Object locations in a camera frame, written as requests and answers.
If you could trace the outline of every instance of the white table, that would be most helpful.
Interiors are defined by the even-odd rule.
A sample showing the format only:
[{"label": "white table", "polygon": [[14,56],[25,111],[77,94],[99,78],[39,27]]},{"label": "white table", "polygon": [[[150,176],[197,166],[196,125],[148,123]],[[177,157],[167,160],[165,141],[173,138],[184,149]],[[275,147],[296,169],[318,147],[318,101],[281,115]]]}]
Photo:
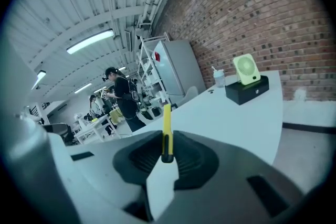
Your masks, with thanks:
[{"label": "white table", "polygon": [[[179,130],[242,147],[272,164],[282,130],[282,89],[278,71],[261,72],[269,79],[269,90],[238,105],[226,98],[225,88],[210,89],[172,112],[172,131]],[[225,78],[226,84],[237,81]],[[163,118],[133,134],[162,130]]]},{"label": "white table", "polygon": [[[101,123],[107,120],[108,123],[105,124],[104,126],[101,125]],[[98,131],[98,129],[101,128],[105,128],[106,126],[111,126],[111,128],[113,129],[114,133],[116,134],[117,138],[120,138],[120,135],[117,133],[116,128],[114,128],[111,120],[109,119],[108,115],[104,115],[103,117],[98,118],[95,122],[91,123],[90,125],[86,126],[87,128],[84,130],[81,130],[80,132],[78,132],[77,134],[75,134],[75,137],[78,139],[80,144],[88,144],[90,142],[93,142],[96,140],[96,138],[98,137],[98,139],[102,142],[104,142],[104,137],[103,135]],[[95,137],[88,137],[85,140],[83,139],[85,135],[89,134],[89,133],[94,133],[93,135],[96,135]]]}]

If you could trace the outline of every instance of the metal beam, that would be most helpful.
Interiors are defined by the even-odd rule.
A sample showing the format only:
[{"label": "metal beam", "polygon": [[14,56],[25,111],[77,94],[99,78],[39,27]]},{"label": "metal beam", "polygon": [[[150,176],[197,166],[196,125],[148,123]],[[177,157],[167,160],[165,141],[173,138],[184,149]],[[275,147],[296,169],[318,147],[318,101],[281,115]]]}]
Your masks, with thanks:
[{"label": "metal beam", "polygon": [[91,17],[87,20],[80,22],[69,28],[67,31],[63,32],[53,41],[51,41],[41,52],[31,61],[31,68],[35,69],[38,65],[46,59],[51,53],[56,51],[60,46],[67,42],[70,38],[76,36],[77,34],[92,28],[98,24],[105,23],[111,20],[111,15],[113,19],[122,18],[126,16],[138,15],[143,13],[144,6],[127,7],[115,9],[112,12],[106,12],[99,14],[97,16]]},{"label": "metal beam", "polygon": [[114,9],[111,12],[113,19],[118,19],[127,16],[139,15],[143,13],[144,6],[135,6],[127,8]]},{"label": "metal beam", "polygon": [[61,35],[51,41],[45,48],[43,48],[42,51],[31,61],[31,67],[35,69],[44,59],[56,51],[70,38],[74,37],[80,32],[87,30],[88,28],[94,27],[109,20],[111,20],[111,14],[106,12],[72,26],[67,31],[63,32]]}]

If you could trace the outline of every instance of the green fan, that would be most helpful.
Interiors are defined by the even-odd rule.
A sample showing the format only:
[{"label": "green fan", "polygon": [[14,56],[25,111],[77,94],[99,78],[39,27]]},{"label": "green fan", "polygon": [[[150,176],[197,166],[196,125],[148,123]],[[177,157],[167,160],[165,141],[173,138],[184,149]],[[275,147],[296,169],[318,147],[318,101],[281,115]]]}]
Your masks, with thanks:
[{"label": "green fan", "polygon": [[261,76],[251,54],[244,54],[233,59],[237,75],[243,85],[259,81]]}]

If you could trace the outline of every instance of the black box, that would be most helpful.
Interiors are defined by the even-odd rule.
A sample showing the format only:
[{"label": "black box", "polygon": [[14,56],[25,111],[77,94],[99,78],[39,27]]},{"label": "black box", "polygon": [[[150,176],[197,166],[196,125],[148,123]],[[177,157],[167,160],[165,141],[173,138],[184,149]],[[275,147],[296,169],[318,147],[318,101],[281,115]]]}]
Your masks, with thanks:
[{"label": "black box", "polygon": [[259,81],[249,85],[242,85],[240,82],[225,86],[226,97],[241,105],[269,90],[267,76],[261,76]]}]

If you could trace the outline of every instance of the chair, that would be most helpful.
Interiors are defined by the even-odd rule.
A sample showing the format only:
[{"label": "chair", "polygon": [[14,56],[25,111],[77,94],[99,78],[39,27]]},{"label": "chair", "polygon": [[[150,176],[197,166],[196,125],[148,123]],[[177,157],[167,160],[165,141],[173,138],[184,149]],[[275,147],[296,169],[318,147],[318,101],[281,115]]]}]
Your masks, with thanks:
[{"label": "chair", "polygon": [[182,105],[184,105],[186,102],[189,102],[191,99],[195,98],[198,96],[198,89],[196,86],[191,86],[188,90],[187,93],[185,94],[185,97],[180,100],[179,102],[176,102],[175,104],[172,104],[172,107],[178,108]]},{"label": "chair", "polygon": [[42,127],[48,133],[55,133],[58,134],[60,137],[62,137],[64,144],[67,146],[71,146],[77,143],[77,141],[74,141],[75,137],[71,131],[71,127],[65,123],[42,125]]}]

